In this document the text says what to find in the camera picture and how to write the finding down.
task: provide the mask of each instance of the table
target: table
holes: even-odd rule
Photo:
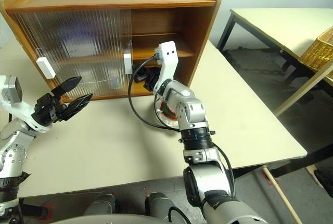
[[[1,74],[19,77],[23,100],[34,104],[49,91],[15,40],[1,55]],[[213,141],[234,168],[303,157],[290,135],[222,54],[208,42],[190,88],[206,106]],[[133,98],[152,119],[153,96]],[[1,112],[1,127],[7,121]],[[23,170],[31,173],[19,197],[54,194],[176,177],[183,174],[180,135],[139,121],[127,98],[92,101],[67,122],[57,122],[32,143]]]
[[[333,69],[333,59],[318,72],[297,61],[320,34],[333,26],[333,9],[255,8],[231,9],[230,11],[231,16],[217,45],[220,52],[223,50],[235,23],[237,23],[278,52],[287,63],[296,67],[296,70],[287,80],[293,79],[299,73],[311,77],[306,84],[274,111],[276,116],[283,113],[317,83],[329,95],[333,96],[333,79],[325,77]],[[324,160],[330,157],[332,152],[333,144],[321,148],[306,158],[296,159],[289,164],[273,169],[271,172],[274,177],[279,177]]]

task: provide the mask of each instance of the ribbed glass panel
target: ribbed glass panel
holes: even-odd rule
[[[53,67],[55,82],[82,76],[70,99],[126,94],[124,53],[132,53],[131,11],[104,9],[15,14],[38,57]]]

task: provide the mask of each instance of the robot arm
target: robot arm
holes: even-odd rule
[[[160,44],[156,52],[162,67],[153,91],[176,113],[184,159],[189,164],[184,169],[189,203],[201,208],[208,223],[266,223],[233,196],[219,151],[211,139],[215,132],[209,130],[204,104],[192,90],[173,80],[178,63],[174,42]]]
[[[29,174],[22,172],[30,143],[40,133],[52,128],[56,121],[68,120],[90,101],[92,94],[77,98],[68,106],[60,97],[77,86],[81,77],[66,80],[45,94],[35,107],[22,101],[22,90],[17,77],[0,76],[0,105],[16,118],[0,133],[0,219],[9,222],[15,218],[19,200],[19,184]]]

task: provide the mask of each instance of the gray floor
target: gray floor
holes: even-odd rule
[[[225,53],[225,56],[271,110],[274,110],[306,81],[299,78],[285,86],[283,81],[292,72],[292,67],[282,72],[281,66],[284,60],[268,51],[240,49],[229,51]],[[333,99],[322,91],[311,93],[314,96],[313,100],[307,104],[296,103],[280,117],[281,122],[308,152],[325,146],[333,140],[330,121],[333,113]],[[332,159],[327,159],[317,166],[333,178]],[[333,223],[333,199],[316,184],[305,169],[281,177],[278,183],[304,224]],[[236,189],[238,198],[248,203],[270,224],[294,223],[279,195],[262,175],[261,169],[238,178]],[[200,210],[192,208],[187,203],[182,178],[27,198],[25,203],[47,206],[52,214],[50,220],[36,221],[33,218],[27,218],[26,221],[27,223],[49,223],[79,216],[93,199],[105,193],[113,193],[116,196],[120,202],[121,213],[144,214],[144,200],[150,192],[155,191],[164,192],[186,213],[192,223],[206,223]]]

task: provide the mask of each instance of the wooden cabinet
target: wooden cabinet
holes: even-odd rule
[[[208,39],[221,0],[2,0],[1,12],[50,88],[73,75],[82,84],[63,97],[86,92],[93,99],[127,96],[130,75],[123,54],[133,64],[174,41],[179,57],[175,79],[189,85]],[[36,60],[47,57],[56,72],[46,79]],[[138,83],[133,95],[150,92]]]

